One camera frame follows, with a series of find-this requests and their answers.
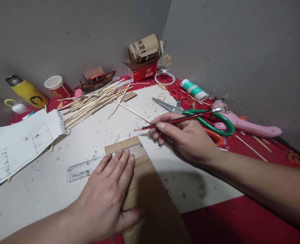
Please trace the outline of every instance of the hand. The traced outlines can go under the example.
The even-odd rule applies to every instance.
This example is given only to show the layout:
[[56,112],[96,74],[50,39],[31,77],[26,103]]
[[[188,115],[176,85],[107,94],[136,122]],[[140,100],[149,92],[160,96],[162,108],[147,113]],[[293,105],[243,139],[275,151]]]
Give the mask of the hand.
[[91,174],[82,193],[67,210],[75,222],[76,233],[85,242],[107,239],[138,224],[144,209],[134,207],[121,212],[135,165],[129,150],[106,155]]
[[174,140],[174,145],[178,151],[188,160],[205,165],[221,154],[221,150],[214,144],[209,135],[196,120],[186,120],[177,124],[167,124],[162,121],[183,117],[176,113],[163,114],[150,122],[157,128],[152,128],[149,133],[153,133],[153,138],[159,141],[159,145],[164,143],[167,137]]

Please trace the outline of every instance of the finger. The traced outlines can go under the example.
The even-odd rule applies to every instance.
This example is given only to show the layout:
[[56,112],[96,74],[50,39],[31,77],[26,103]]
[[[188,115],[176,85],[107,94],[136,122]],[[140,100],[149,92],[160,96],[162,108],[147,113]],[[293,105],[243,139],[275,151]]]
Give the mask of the finger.
[[[184,117],[184,116],[185,115],[177,114],[177,113],[166,113],[166,114],[160,115],[159,117],[156,117],[154,120],[152,120],[150,122],[150,124],[156,124],[158,122],[173,120],[173,119],[181,118],[181,117]],[[180,123],[183,123],[183,124],[187,125],[187,122],[188,122],[188,120],[180,122]]]
[[105,176],[105,177],[109,177],[112,172],[114,171],[114,169],[116,168],[117,166],[117,163],[120,159],[120,157],[122,156],[123,154],[123,150],[122,149],[119,149],[115,155],[113,156],[113,158],[109,161],[109,163],[107,164],[107,166],[105,167],[105,169],[102,171],[102,174]]
[[172,139],[176,139],[177,141],[182,141],[187,136],[186,132],[182,131],[172,124],[158,122],[156,123],[156,127],[163,133],[170,136]]
[[144,215],[145,209],[140,207],[134,207],[130,210],[122,212],[118,220],[116,232],[122,233],[134,225],[137,225]]
[[163,133],[163,132],[160,132],[159,134],[159,138],[158,138],[158,143],[159,143],[159,146],[162,146],[164,144],[164,141],[168,138],[168,136]]
[[148,131],[148,133],[149,133],[149,134],[152,134],[152,133],[156,132],[156,130],[157,130],[156,128],[151,128],[151,129]]
[[112,159],[112,157],[112,154],[107,154],[106,156],[104,156],[92,174],[100,174],[106,167],[106,164],[109,162],[109,160]]
[[119,182],[120,176],[122,175],[122,173],[123,173],[123,171],[124,171],[124,169],[126,167],[128,158],[129,158],[129,150],[126,149],[123,152],[122,157],[118,161],[118,164],[117,164],[115,170],[111,174],[111,176],[114,177],[117,182]]
[[160,131],[156,131],[156,132],[153,134],[153,138],[154,138],[155,140],[157,140],[157,139],[159,138],[159,133],[160,133]]
[[119,179],[118,186],[120,189],[125,193],[129,183],[132,180],[133,173],[134,173],[134,166],[135,166],[135,156],[132,154],[126,164],[126,167]]

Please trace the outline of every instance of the red box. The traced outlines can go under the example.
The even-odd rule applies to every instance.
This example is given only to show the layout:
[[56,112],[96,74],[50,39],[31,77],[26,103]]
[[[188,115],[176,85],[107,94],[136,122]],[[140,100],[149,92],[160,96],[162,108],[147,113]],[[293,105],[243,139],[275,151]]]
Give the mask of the red box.
[[134,79],[134,82],[144,80],[146,78],[156,75],[157,66],[158,66],[158,62],[154,62],[138,70],[131,70],[130,68],[128,68],[128,75],[130,76],[131,79]]

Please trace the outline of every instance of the bundle of wooden sticks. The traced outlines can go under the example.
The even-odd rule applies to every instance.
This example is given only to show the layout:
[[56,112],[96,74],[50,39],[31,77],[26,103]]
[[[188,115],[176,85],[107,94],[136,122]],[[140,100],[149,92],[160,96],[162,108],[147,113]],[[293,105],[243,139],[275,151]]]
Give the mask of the bundle of wooden sticks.
[[123,85],[119,86],[119,82],[123,81],[124,79],[120,80],[115,84],[112,84],[116,80],[117,79],[112,80],[106,86],[97,90],[94,94],[82,96],[80,99],[70,103],[69,105],[60,108],[59,110],[69,108],[69,111],[63,113],[63,115],[69,114],[63,119],[66,125],[66,129],[69,130],[73,128],[75,125],[82,122],[87,117],[94,114],[96,111],[103,108],[108,103],[114,101],[119,96],[122,95],[124,97],[126,92],[133,88],[133,86],[130,87],[130,84],[126,86]]

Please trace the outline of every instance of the fingernail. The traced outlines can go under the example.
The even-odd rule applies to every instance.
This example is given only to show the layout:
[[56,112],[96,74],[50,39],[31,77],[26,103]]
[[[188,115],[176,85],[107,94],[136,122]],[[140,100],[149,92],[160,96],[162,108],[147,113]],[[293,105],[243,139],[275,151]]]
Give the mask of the fingernail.
[[159,129],[163,129],[165,126],[166,126],[166,123],[163,123],[163,122],[156,123],[156,127],[158,127]]

